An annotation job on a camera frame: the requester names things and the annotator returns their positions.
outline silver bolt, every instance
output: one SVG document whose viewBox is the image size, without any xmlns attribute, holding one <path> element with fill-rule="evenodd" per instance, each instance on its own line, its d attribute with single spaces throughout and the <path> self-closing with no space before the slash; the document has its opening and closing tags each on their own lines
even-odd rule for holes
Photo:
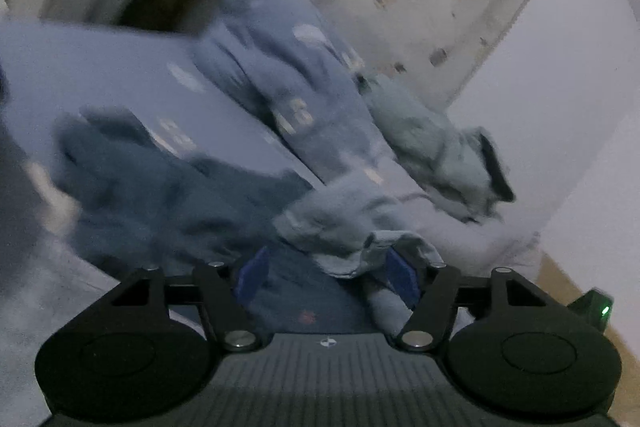
<svg viewBox="0 0 640 427">
<path fill-rule="evenodd" d="M 256 338 L 251 331 L 229 331 L 225 335 L 225 344 L 232 349 L 246 349 L 255 344 Z"/>
<path fill-rule="evenodd" d="M 426 331 L 407 331 L 402 335 L 402 342 L 415 349 L 424 349 L 433 342 L 433 337 Z"/>
</svg>

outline pile of clothes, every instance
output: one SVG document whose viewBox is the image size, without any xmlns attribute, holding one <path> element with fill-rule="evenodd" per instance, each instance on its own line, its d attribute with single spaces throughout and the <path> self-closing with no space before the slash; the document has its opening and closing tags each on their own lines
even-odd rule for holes
<svg viewBox="0 0 640 427">
<path fill-rule="evenodd" d="M 74 247 L 95 266 L 177 275 L 267 246 L 250 313 L 265 331 L 324 333 L 399 332 L 411 311 L 384 271 L 399 239 L 468 275 L 535 277 L 535 238 L 495 212 L 514 194 L 490 136 L 367 70 L 309 1 L 222 0 L 194 62 L 324 185 L 177 158 L 131 114 L 66 120 L 56 183 L 81 205 Z"/>
</svg>

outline ribbed gray panel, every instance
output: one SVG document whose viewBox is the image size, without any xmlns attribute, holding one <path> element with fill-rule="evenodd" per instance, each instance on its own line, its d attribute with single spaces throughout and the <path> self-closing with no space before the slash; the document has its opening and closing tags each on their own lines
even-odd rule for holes
<svg viewBox="0 0 640 427">
<path fill-rule="evenodd" d="M 190 402 L 130 427 L 512 427 L 458 394 L 423 355 L 383 335 L 276 335 L 257 353 L 228 357 Z M 57 417 L 51 427 L 90 424 Z M 566 427 L 610 427 L 597 416 Z"/>
</svg>

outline metal screw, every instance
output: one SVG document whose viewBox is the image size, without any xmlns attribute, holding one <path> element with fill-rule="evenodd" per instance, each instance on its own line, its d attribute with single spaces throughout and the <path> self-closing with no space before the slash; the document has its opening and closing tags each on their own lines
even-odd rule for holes
<svg viewBox="0 0 640 427">
<path fill-rule="evenodd" d="M 433 342 L 433 336 L 426 331 L 407 331 L 402 335 L 402 342 L 414 349 L 424 349 Z"/>
<path fill-rule="evenodd" d="M 229 331 L 225 335 L 225 344 L 231 349 L 248 349 L 255 344 L 256 338 L 251 331 Z"/>
</svg>

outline wooden floor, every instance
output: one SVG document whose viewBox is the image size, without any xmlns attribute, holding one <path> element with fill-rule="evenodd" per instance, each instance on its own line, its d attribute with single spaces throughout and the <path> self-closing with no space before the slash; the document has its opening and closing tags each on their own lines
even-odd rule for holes
<svg viewBox="0 0 640 427">
<path fill-rule="evenodd" d="M 582 293 L 548 255 L 544 257 L 538 285 L 562 304 L 569 304 Z M 640 427 L 640 362 L 614 328 L 607 328 L 605 334 L 618 348 L 622 358 L 622 379 L 609 413 L 622 427 Z"/>
</svg>

